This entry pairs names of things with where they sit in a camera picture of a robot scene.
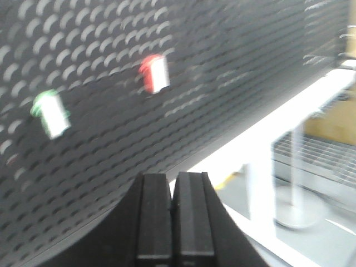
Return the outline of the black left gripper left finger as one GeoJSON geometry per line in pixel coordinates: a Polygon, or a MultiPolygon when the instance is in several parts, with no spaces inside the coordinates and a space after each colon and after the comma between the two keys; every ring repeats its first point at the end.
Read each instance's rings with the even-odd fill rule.
{"type": "Polygon", "coordinates": [[[93,230],[42,266],[171,266],[170,209],[165,174],[139,174],[93,230]]]}

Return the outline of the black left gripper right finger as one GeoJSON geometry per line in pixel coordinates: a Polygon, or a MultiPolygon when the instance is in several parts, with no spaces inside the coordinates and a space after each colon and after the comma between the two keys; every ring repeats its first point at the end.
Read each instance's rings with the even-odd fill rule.
{"type": "Polygon", "coordinates": [[[172,201],[174,266],[267,266],[205,172],[178,174],[172,201]]]}

